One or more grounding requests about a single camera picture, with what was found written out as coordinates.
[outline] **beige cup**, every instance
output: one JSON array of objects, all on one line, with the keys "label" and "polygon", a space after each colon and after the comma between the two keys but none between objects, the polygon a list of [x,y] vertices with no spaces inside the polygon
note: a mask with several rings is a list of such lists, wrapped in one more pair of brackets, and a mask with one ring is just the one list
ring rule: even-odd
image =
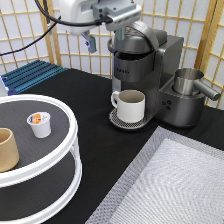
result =
[{"label": "beige cup", "polygon": [[121,121],[136,123],[144,118],[145,95],[142,92],[137,90],[115,91],[112,93],[111,102],[117,108],[117,117]]},{"label": "beige cup", "polygon": [[12,169],[19,161],[19,152],[13,132],[0,128],[0,173]]}]

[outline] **espresso machine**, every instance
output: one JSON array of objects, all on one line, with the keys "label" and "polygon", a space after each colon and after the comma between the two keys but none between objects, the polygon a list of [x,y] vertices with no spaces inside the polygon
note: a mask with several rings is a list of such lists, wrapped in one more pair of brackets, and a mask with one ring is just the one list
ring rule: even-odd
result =
[{"label": "espresso machine", "polygon": [[206,96],[219,99],[220,94],[202,82],[202,72],[177,71],[183,42],[182,37],[151,29],[141,21],[116,31],[108,41],[113,54],[113,92],[141,91],[146,105],[145,118],[136,124],[125,124],[116,117],[116,109],[111,111],[115,126],[137,130],[155,118],[172,126],[191,127],[201,118]]}]

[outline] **mug handle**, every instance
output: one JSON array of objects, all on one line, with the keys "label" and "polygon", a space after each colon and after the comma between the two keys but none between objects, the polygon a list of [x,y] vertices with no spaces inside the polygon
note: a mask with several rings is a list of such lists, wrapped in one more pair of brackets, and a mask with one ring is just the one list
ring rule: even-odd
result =
[{"label": "mug handle", "polygon": [[117,108],[117,104],[115,103],[115,99],[116,99],[116,100],[118,99],[119,94],[120,94],[120,93],[119,93],[118,91],[115,91],[115,92],[113,92],[112,95],[111,95],[111,103],[112,103],[112,105],[113,105],[115,108]]}]

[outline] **black table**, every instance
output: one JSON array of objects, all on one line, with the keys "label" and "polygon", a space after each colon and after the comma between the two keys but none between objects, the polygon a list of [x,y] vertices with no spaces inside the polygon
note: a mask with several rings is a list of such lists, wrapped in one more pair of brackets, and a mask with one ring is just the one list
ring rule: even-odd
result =
[{"label": "black table", "polygon": [[158,126],[224,150],[224,111],[205,107],[194,128],[177,129],[153,120],[144,129],[126,133],[109,122],[111,80],[67,70],[25,91],[66,103],[78,121],[83,176],[70,203],[47,224],[82,224],[91,216],[126,167]]}]

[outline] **small cup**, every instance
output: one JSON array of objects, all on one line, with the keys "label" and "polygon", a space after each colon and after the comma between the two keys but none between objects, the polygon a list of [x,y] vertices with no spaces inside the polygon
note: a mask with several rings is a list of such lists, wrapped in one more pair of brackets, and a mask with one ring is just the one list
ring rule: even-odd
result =
[{"label": "small cup", "polygon": [[27,123],[31,126],[37,138],[46,138],[51,133],[51,115],[46,112],[37,112],[27,118]]},{"label": "small cup", "polygon": [[145,95],[137,90],[113,92],[112,105],[117,108],[117,117],[126,123],[136,123],[145,115]]},{"label": "small cup", "polygon": [[0,128],[0,173],[12,169],[19,161],[19,152],[13,132]]}]

